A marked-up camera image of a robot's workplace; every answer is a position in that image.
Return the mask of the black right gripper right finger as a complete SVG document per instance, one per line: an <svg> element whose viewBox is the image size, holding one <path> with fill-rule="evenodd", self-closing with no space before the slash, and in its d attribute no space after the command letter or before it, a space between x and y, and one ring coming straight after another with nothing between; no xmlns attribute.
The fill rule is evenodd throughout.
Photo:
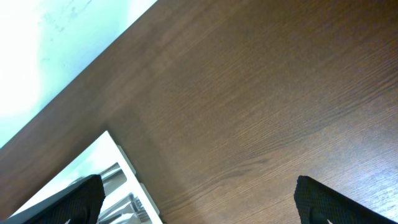
<svg viewBox="0 0 398 224"><path fill-rule="evenodd" d="M298 176L294 201L304 224L397 224L309 176Z"/></svg>

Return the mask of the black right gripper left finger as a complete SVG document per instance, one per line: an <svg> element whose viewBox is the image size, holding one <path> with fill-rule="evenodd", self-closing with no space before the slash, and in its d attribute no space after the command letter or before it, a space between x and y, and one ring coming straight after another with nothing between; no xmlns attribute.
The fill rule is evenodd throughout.
<svg viewBox="0 0 398 224"><path fill-rule="evenodd" d="M89 175L2 224L96 224L105 199L101 176Z"/></svg>

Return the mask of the large metal spoon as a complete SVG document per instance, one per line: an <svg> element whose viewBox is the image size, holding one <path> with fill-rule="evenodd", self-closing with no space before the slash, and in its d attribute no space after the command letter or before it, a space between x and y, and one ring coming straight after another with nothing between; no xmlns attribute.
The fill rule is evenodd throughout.
<svg viewBox="0 0 398 224"><path fill-rule="evenodd" d="M118 163L114 163L104 171L100 173L101 179L103 182L107 182L109 179L112 179L113 176L119 175L122 173L122 169Z"/></svg>
<svg viewBox="0 0 398 224"><path fill-rule="evenodd" d="M120 173L119 175L113 176L112 179L109 179L107 182L103 182L103 188L105 196L108 196L112 192L114 192L117 188L119 188L123 183L127 181L124 173Z"/></svg>

